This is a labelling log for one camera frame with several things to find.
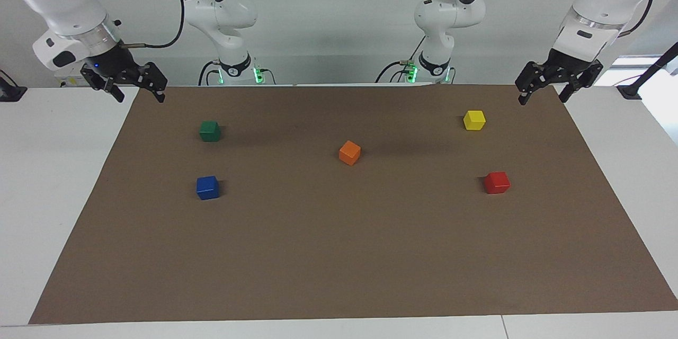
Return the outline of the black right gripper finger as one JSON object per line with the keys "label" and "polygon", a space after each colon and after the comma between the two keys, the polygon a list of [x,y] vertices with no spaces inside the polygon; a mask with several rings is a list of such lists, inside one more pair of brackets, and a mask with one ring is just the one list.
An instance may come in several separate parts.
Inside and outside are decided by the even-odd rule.
{"label": "black right gripper finger", "polygon": [[106,79],[103,90],[104,90],[104,92],[111,95],[116,100],[116,102],[118,102],[118,103],[122,103],[125,100],[124,93],[116,85],[113,78],[107,78]]}
{"label": "black right gripper finger", "polygon": [[139,67],[139,87],[150,91],[159,103],[165,101],[167,82],[167,78],[155,63],[148,62]]}

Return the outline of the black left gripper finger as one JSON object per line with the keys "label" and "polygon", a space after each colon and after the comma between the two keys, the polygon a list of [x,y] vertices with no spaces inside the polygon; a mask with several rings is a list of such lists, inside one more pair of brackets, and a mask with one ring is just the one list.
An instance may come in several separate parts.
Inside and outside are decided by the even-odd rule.
{"label": "black left gripper finger", "polygon": [[603,64],[600,61],[594,61],[587,69],[582,71],[579,75],[569,74],[567,76],[566,86],[564,86],[559,99],[562,103],[566,103],[569,98],[582,88],[590,88],[600,76],[603,69]]}
{"label": "black left gripper finger", "polygon": [[529,61],[524,66],[516,78],[516,88],[519,91],[518,102],[521,105],[526,105],[534,92],[549,85],[543,78],[543,74],[542,66],[534,61]]}

